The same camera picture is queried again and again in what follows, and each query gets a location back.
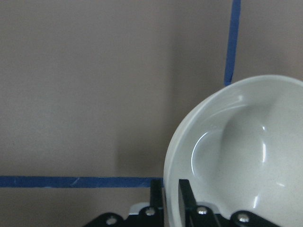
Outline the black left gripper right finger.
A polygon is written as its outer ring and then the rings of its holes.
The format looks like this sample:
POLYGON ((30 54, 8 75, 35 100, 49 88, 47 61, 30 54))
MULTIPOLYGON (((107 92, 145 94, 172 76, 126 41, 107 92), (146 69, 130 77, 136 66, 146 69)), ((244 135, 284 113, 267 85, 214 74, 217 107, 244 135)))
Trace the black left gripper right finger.
POLYGON ((197 227, 197 204, 189 180, 178 181, 179 214, 182 227, 197 227))

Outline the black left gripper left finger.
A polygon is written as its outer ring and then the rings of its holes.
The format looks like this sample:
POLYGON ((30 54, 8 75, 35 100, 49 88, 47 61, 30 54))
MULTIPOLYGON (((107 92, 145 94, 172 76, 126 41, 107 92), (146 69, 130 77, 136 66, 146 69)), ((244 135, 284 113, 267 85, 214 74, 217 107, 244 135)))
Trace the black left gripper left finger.
POLYGON ((164 205, 161 180, 151 180, 150 217, 155 219, 157 227, 164 226, 164 205))

